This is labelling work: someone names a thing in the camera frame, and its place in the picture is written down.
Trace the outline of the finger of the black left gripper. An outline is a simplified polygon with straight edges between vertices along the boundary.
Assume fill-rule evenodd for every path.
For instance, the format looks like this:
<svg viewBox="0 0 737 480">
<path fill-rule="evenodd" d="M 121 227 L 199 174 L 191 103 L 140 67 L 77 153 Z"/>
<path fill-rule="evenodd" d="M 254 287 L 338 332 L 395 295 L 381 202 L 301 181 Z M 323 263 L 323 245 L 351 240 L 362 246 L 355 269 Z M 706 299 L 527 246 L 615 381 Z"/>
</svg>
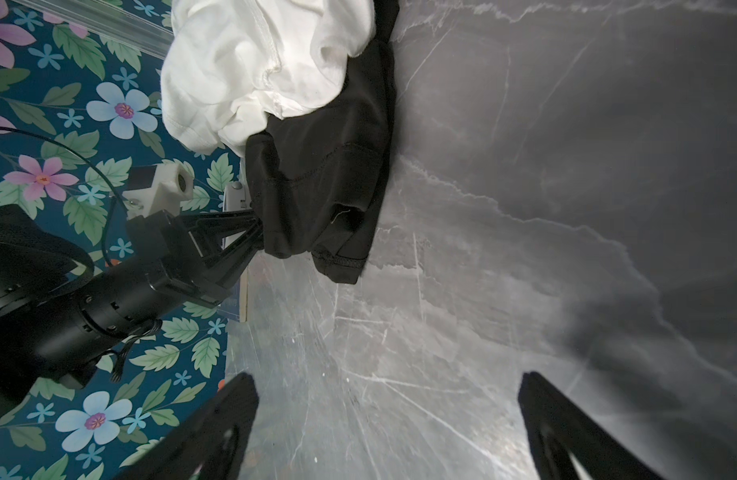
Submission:
<svg viewBox="0 0 737 480">
<path fill-rule="evenodd" d="M 206 262 L 204 278 L 222 288 L 231 288 L 240 280 L 252 258 L 264 247 L 262 230 L 248 230 L 227 248 Z"/>
<path fill-rule="evenodd" d="M 260 225 L 252 210 L 216 213 L 182 214 L 182 224 L 204 236 L 228 237 Z"/>
</svg>

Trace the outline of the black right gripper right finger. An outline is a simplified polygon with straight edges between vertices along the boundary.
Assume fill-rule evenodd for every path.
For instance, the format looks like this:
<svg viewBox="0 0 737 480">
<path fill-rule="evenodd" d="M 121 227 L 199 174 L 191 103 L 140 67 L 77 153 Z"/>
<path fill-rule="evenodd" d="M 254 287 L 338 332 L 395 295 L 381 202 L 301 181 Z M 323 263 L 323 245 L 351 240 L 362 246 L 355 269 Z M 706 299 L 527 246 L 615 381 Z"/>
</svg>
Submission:
<svg viewBox="0 0 737 480">
<path fill-rule="evenodd" d="M 542 480 L 659 479 L 540 373 L 522 376 L 518 395 L 530 452 Z"/>
</svg>

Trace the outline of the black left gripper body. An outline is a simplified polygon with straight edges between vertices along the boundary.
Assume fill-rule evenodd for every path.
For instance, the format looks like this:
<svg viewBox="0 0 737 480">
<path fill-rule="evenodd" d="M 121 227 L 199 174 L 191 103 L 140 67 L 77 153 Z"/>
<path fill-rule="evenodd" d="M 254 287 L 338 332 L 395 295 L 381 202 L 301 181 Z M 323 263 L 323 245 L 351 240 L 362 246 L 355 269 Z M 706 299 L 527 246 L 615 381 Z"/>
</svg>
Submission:
<svg viewBox="0 0 737 480">
<path fill-rule="evenodd" d="M 230 287 L 210 279 L 210 262 L 222 253 L 222 241 L 208 224 L 214 214 L 172 216 L 166 210 L 126 222 L 134 256 L 142 263 L 152 290 L 208 308 L 230 297 Z"/>
</svg>

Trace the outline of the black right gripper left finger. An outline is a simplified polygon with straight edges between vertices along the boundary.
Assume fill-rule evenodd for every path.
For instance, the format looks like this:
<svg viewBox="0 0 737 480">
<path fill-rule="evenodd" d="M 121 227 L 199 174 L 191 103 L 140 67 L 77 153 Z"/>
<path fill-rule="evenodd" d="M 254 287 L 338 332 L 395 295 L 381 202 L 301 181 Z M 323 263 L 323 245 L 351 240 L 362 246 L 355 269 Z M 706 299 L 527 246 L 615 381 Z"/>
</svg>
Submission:
<svg viewBox="0 0 737 480">
<path fill-rule="evenodd" d="M 116 477 L 124 480 L 238 478 L 258 402 L 254 377 L 238 374 L 184 424 Z"/>
</svg>

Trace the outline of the black cloth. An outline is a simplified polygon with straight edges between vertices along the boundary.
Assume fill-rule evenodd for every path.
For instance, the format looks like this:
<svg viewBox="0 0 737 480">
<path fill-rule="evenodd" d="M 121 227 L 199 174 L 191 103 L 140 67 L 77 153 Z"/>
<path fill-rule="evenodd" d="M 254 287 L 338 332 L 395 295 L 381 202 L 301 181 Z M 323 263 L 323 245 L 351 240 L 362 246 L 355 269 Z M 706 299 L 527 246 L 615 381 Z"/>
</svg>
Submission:
<svg viewBox="0 0 737 480">
<path fill-rule="evenodd" d="M 348 60 L 336 99 L 304 116 L 268 120 L 244 156 L 264 251 L 280 259 L 310 253 L 316 270 L 338 284 L 355 284 L 364 270 L 391 171 L 391 34 L 400 6 L 375 6 L 377 35 Z"/>
</svg>

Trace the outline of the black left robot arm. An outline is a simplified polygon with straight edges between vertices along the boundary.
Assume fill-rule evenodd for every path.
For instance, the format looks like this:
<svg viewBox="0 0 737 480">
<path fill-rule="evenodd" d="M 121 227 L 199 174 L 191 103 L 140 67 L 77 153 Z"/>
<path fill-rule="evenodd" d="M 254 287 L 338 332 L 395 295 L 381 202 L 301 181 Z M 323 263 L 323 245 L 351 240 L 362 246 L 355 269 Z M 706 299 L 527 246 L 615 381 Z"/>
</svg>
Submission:
<svg viewBox="0 0 737 480">
<path fill-rule="evenodd" d="M 262 248 L 250 210 L 160 211 L 131 219 L 126 233 L 134 255 L 96 273 L 82 248 L 0 207 L 0 420 L 36 380 L 83 388 L 100 356 L 164 314 L 220 305 Z"/>
</svg>

